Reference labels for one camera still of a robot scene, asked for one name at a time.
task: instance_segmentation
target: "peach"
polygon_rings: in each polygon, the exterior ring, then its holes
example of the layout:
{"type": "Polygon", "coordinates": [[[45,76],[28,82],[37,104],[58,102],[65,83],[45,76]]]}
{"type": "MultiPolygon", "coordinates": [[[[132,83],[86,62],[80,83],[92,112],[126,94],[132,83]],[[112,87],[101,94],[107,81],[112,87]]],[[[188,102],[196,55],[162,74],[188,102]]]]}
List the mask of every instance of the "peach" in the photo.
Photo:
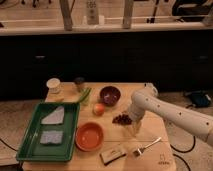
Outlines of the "peach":
{"type": "Polygon", "coordinates": [[[102,116],[105,111],[105,106],[102,103],[96,103],[93,107],[93,113],[97,116],[102,116]]]}

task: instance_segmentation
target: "silver fork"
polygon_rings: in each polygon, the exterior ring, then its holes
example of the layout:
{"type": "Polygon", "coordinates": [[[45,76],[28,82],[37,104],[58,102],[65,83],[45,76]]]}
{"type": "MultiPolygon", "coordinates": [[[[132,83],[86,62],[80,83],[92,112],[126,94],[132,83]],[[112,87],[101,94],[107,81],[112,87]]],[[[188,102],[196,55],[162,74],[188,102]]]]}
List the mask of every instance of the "silver fork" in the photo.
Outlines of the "silver fork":
{"type": "Polygon", "coordinates": [[[156,144],[156,143],[159,142],[160,140],[161,140],[161,137],[158,137],[155,141],[153,141],[152,143],[146,145],[145,147],[138,148],[137,150],[133,151],[134,156],[135,156],[135,157],[138,157],[138,156],[142,155],[143,152],[144,152],[147,148],[149,148],[150,146],[156,144]]]}

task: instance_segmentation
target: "chair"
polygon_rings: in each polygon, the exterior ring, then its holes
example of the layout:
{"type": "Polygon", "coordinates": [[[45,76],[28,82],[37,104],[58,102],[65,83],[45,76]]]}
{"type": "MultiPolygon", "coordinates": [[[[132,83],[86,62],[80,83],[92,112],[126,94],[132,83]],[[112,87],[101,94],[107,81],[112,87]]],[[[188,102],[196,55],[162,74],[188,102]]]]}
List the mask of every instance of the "chair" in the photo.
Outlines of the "chair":
{"type": "Polygon", "coordinates": [[[33,7],[35,8],[36,7],[36,1],[39,2],[39,0],[33,0],[33,7]]]}
{"type": "Polygon", "coordinates": [[[202,21],[204,15],[208,15],[213,3],[205,5],[207,0],[176,0],[172,7],[173,16],[181,16],[186,22],[199,22],[202,21]],[[192,7],[184,7],[182,5],[193,4],[192,7]]]}

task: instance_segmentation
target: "gray floor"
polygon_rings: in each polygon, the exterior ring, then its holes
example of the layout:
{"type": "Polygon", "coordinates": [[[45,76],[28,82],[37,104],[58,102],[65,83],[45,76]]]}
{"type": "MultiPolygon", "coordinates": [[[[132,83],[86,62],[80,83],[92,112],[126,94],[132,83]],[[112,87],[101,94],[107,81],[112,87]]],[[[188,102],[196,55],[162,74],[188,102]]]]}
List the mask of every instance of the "gray floor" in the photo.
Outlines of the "gray floor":
{"type": "MultiPolygon", "coordinates": [[[[209,91],[208,93],[210,97],[213,97],[213,93],[211,91],[209,91]]],[[[187,105],[191,104],[191,102],[187,98],[183,97],[182,92],[160,93],[159,98],[182,107],[186,107],[187,105]]],[[[35,105],[39,101],[40,100],[0,102],[0,122],[1,122],[0,137],[6,139],[9,144],[13,144],[15,148],[18,148],[17,144],[20,143],[21,137],[24,133],[23,128],[27,126],[28,120],[30,119],[31,116],[31,112],[33,111],[35,105]]],[[[192,109],[213,116],[212,106],[208,108],[200,108],[200,109],[192,108],[192,109]]],[[[189,149],[192,146],[193,142],[192,135],[188,134],[184,130],[176,127],[174,124],[166,120],[165,126],[168,132],[170,143],[173,146],[181,150],[189,149]]],[[[11,153],[10,150],[7,151],[5,147],[3,148],[2,144],[0,151],[1,154],[2,151],[4,151],[5,153],[11,153]]],[[[192,171],[213,171],[212,147],[208,146],[207,144],[201,142],[198,139],[196,141],[196,146],[192,152],[187,154],[181,154],[174,151],[174,153],[183,157],[191,167],[192,171]]],[[[187,170],[186,166],[180,159],[175,158],[175,161],[177,163],[177,171],[187,170]]],[[[0,171],[15,171],[15,170],[17,170],[17,167],[15,165],[0,167],[0,171]]]]}

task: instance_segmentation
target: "dark bowl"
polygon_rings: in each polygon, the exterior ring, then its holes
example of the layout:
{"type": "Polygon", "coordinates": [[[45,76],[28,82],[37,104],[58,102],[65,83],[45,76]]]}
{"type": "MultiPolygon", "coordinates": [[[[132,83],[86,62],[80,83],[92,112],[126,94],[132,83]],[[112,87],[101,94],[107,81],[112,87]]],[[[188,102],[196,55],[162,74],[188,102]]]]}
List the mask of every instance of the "dark bowl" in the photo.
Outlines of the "dark bowl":
{"type": "Polygon", "coordinates": [[[120,90],[113,86],[104,87],[100,92],[101,102],[106,106],[114,106],[120,97],[120,90]]]}

